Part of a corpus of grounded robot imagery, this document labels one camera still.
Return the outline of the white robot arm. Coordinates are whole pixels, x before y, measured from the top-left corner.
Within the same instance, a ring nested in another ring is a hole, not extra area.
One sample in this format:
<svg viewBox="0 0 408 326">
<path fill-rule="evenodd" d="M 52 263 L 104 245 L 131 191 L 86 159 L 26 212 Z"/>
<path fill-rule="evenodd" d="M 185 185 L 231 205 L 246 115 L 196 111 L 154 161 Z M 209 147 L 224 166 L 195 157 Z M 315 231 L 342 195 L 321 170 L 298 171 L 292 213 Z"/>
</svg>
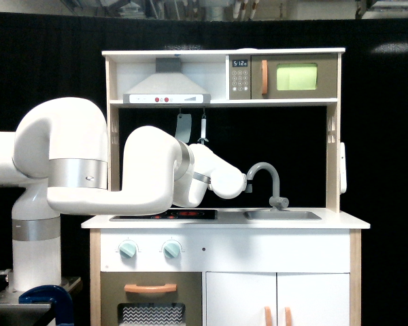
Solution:
<svg viewBox="0 0 408 326">
<path fill-rule="evenodd" d="M 245 175 L 201 144 L 187 145 L 153 126 L 128 136 L 122 187 L 107 188 L 108 136 L 101 110 L 83 98 L 58 98 L 0 132 L 0 185 L 23 187 L 12 209 L 13 287 L 61 283 L 61 215 L 153 215 L 194 208 L 205 192 L 237 197 Z"/>
</svg>

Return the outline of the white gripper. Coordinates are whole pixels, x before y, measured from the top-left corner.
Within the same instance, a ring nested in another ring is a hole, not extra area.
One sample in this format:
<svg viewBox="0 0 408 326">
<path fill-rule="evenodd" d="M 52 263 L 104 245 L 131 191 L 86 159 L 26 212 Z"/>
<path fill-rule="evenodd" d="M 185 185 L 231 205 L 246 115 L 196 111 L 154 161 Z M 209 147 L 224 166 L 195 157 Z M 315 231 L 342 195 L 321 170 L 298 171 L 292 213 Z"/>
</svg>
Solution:
<svg viewBox="0 0 408 326">
<path fill-rule="evenodd" d="M 203 199 L 207 189 L 223 199 L 235 198 L 243 190 L 252 193 L 253 180 L 246 183 L 246 176 L 238 168 L 202 144 L 192 144 L 190 149 L 194 155 L 190 199 Z"/>
</svg>

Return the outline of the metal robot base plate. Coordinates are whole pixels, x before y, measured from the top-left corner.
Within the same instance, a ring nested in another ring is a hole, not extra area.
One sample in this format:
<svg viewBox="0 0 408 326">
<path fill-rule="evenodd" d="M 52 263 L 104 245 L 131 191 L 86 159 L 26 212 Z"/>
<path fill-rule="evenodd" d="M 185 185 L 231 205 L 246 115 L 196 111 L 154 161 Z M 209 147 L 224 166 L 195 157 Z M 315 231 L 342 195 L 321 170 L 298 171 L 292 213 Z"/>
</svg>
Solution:
<svg viewBox="0 0 408 326">
<path fill-rule="evenodd" d="M 29 292 L 9 286 L 0 276 L 0 325 L 73 325 L 73 300 L 82 290 L 80 277 L 65 277 L 59 286 Z"/>
</svg>

